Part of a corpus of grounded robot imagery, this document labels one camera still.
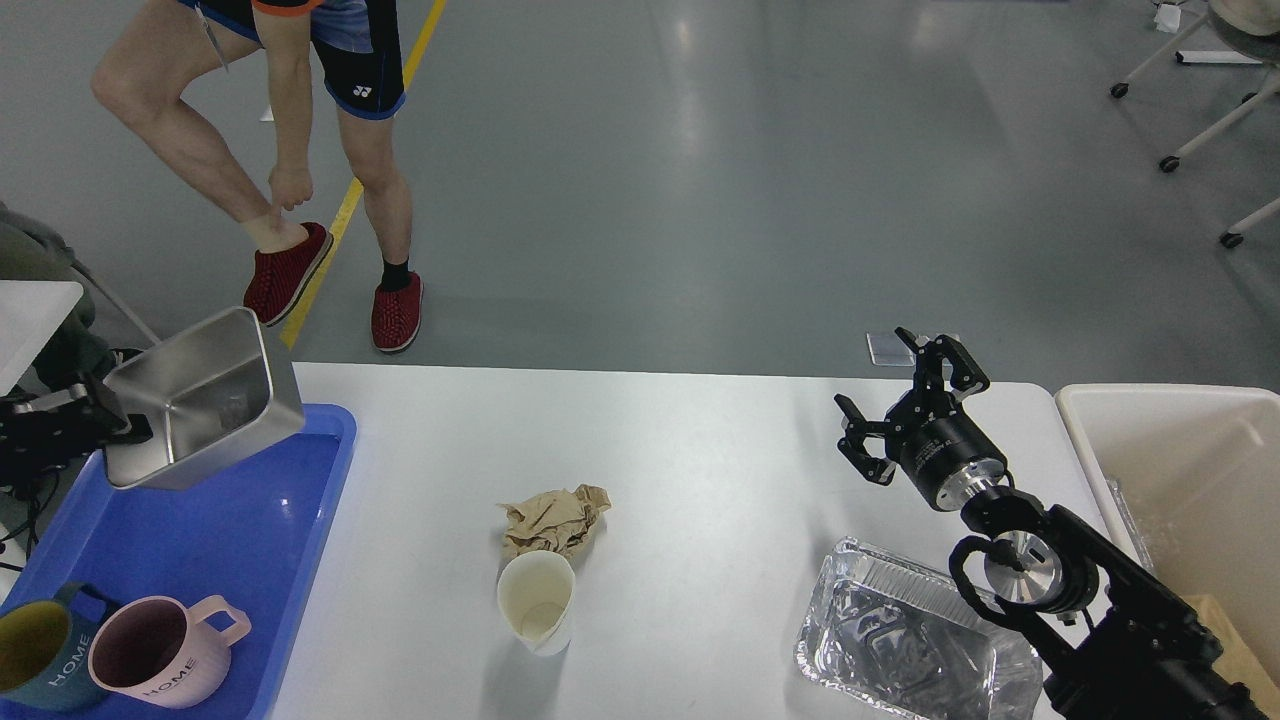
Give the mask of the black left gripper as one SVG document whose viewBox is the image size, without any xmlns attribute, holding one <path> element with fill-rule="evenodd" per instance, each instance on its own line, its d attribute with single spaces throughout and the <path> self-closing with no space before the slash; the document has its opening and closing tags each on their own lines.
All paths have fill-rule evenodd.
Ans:
<svg viewBox="0 0 1280 720">
<path fill-rule="evenodd" d="M 96 375 L 81 373 L 70 383 L 79 409 L 20 413 L 3 407 L 1 486 L 26 486 L 44 473 L 100 446 L 142 445 L 154 438 L 145 414 L 125 415 L 119 398 Z"/>
</svg>

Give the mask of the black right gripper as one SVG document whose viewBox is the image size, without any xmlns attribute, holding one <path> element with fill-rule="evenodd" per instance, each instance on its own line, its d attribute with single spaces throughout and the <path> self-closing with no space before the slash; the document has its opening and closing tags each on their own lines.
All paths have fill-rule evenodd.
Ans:
<svg viewBox="0 0 1280 720">
<path fill-rule="evenodd" d="M 876 486 L 890 486 L 899 465 L 933 510 L 955 512 L 1007 475 L 1006 456 L 956 400 L 986 392 L 991 379 L 950 334 L 927 340 L 897 327 L 895 336 L 914 357 L 911 388 L 886 421 L 867 420 L 849 396 L 835 395 L 844 415 L 837 450 Z M 868 439 L 884 439 L 887 457 L 869 454 Z"/>
</svg>

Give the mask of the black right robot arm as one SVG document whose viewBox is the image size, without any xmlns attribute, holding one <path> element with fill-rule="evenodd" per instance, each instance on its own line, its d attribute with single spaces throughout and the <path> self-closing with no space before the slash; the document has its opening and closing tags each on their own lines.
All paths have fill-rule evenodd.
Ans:
<svg viewBox="0 0 1280 720">
<path fill-rule="evenodd" d="M 948 556 L 960 597 L 1046 661 L 1043 688 L 1065 719 L 1261 719 L 1249 687 L 1213 665 L 1220 639 L 1196 610 L 1071 510 L 1016 487 L 1006 456 L 964 401 L 989 378 L 950 334 L 895 329 L 910 388 L 881 420 L 845 395 L 838 451 L 887 486 L 904 473 L 968 534 Z"/>
</svg>

